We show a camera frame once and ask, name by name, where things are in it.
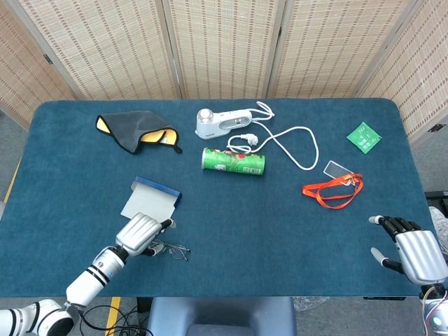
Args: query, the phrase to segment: pringles can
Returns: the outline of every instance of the pringles can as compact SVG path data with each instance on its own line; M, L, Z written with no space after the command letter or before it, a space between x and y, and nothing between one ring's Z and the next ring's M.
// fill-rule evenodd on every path
M202 152L202 168L221 170L223 172L263 175L265 171L265 156L204 148Z

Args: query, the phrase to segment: white robotic arm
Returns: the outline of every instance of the white robotic arm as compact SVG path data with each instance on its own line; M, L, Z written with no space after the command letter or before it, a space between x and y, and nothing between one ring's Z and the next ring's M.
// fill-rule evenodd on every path
M0 336L66 336L74 328L78 313L97 296L125 266L128 257L145 254L154 256L159 251L149 249L157 235L166 228L175 228L172 219L157 222L138 213L117 234L115 246L103 249L89 266L66 290L67 301L61 307L54 300L42 300L21 309L0 310Z
M448 335L448 292L443 286L448 266L433 233L403 218L375 216L369 221L382 226L391 236L401 262L390 260L373 247L372 255L381 266L404 274L421 286L425 331L429 323L436 335Z

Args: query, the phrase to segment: teal table mat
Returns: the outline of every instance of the teal table mat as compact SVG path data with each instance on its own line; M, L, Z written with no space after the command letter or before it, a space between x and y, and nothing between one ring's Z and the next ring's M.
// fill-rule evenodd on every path
M201 169L204 147L224 149L228 137L202 140L196 113L256 108L256 100L54 101L34 116L28 142L0 222L0 297L63 296L127 223L120 211L142 176L179 190L175 230L161 239L191 249L188 262L168 253L130 258L105 296L416 295L417 286L379 266L370 248L397 258L369 216L401 216L433 230L396 105L385 99L264 99L273 133L310 127L320 158L298 169L270 141L263 176ZM137 155L95 129L97 115L151 110L178 130L183 154L143 145ZM367 155L347 135L367 123L381 141ZM304 165L314 161L307 132L280 141ZM346 208L324 209L301 195L304 184L328 181L334 160L361 173L364 189Z

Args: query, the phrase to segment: robotic arm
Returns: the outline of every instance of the robotic arm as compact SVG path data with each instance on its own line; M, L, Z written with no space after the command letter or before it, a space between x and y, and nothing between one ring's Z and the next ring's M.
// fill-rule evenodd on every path
M372 247L370 251L378 263L421 286L426 335L428 322L436 335L448 335L448 292L443 286L448 266L433 233L403 218L375 216L369 221L385 229L401 259L401 262L390 260Z
M166 228L175 228L172 219L157 222L138 213L117 234L115 246L101 251L92 264L70 284L67 301L61 307L54 300L42 300L21 309L0 310L0 336L66 336L74 328L78 314L125 266L128 257L155 256L159 250L149 248Z

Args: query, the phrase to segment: yellow tape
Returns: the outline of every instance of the yellow tape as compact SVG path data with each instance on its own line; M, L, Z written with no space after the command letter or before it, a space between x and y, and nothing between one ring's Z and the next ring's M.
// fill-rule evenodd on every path
M15 176L17 175L17 170L19 170L19 165L20 165L20 161L19 161L19 163L17 163L17 167L15 168L13 179L11 180L11 183L9 183L8 191L6 191L6 196L5 196L5 199L3 200L3 202L5 202L5 203L6 203L6 201L8 201L9 194L11 194L11 189L13 189Z
M121 301L121 297L119 296L114 296L112 297L111 300L111 307L109 309L109 316L107 318L107 324L106 324L106 328L112 328L116 323L117 323L117 318L118 318L118 308L120 308L120 301ZM104 334L105 336L111 336L115 333L115 329L112 330L107 330Z

